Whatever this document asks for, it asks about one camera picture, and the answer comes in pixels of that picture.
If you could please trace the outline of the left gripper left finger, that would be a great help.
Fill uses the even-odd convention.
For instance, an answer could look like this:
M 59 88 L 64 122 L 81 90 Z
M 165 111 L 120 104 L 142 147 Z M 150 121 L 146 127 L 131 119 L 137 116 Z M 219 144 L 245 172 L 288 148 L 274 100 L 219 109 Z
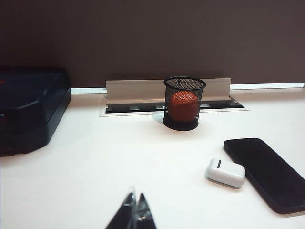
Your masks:
M 135 227 L 134 216 L 136 206 L 135 188 L 131 186 L 119 209 L 106 226 L 106 229 L 133 229 Z

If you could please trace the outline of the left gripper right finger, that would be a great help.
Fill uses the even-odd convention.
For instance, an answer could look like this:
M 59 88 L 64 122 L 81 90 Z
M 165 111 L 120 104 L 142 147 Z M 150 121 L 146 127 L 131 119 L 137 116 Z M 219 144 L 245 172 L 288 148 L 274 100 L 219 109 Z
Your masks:
M 137 205 L 135 226 L 137 229 L 157 229 L 148 202 L 143 193 L 140 194 Z

